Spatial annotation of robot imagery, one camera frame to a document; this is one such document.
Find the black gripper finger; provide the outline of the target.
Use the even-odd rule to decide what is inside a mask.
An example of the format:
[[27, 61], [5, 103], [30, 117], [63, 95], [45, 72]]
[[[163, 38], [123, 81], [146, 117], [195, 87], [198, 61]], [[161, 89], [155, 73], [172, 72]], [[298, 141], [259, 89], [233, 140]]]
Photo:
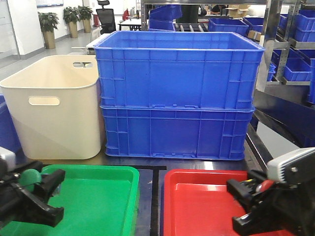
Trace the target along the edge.
[[232, 226], [233, 230], [240, 236], [266, 233], [271, 229], [270, 220], [265, 214], [253, 212], [241, 217], [232, 217]]
[[257, 209], [256, 196], [259, 195], [260, 183], [252, 178], [245, 181], [229, 179], [226, 182], [227, 191], [236, 199], [245, 211]]
[[42, 187], [35, 187], [32, 192], [25, 188], [18, 188], [20, 198], [14, 220], [18, 222], [57, 226], [64, 217], [63, 207], [53, 207], [48, 204], [52, 191]]
[[65, 170], [62, 169], [57, 169], [51, 174], [41, 174], [41, 181], [35, 185], [34, 194], [43, 201], [48, 201], [64, 179]]

